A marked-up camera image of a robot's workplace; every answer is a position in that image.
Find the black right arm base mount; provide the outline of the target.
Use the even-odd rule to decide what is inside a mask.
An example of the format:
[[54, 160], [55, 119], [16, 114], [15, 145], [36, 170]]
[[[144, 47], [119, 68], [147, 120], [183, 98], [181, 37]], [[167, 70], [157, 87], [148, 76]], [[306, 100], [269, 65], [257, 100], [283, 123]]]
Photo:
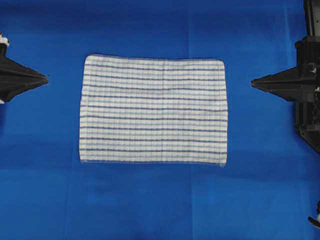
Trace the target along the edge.
[[296, 125], [296, 130], [299, 135], [315, 150], [320, 153], [320, 125], [319, 124], [307, 124]]

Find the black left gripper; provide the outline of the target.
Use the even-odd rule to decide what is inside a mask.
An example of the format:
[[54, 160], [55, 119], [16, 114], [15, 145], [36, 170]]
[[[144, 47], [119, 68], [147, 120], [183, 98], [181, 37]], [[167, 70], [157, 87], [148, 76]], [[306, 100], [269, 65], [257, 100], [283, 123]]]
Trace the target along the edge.
[[5, 57], [9, 46], [10, 41], [7, 37], [2, 35], [2, 32], [0, 32], [0, 75], [6, 77], [30, 77], [41, 80], [20, 83], [1, 82], [0, 100], [3, 102], [9, 102], [19, 94], [48, 84], [47, 76]]

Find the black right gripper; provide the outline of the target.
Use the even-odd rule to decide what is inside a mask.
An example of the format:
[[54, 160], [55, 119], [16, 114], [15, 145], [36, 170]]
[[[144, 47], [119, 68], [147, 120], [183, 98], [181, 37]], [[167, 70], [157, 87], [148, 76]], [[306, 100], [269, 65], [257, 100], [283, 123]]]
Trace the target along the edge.
[[320, 87], [320, 37], [306, 36], [295, 43], [295, 48], [297, 67], [254, 79], [251, 86], [293, 102], [300, 99], [300, 90], [275, 83], [289, 83], [300, 79], [301, 101], [314, 103], [316, 89]]

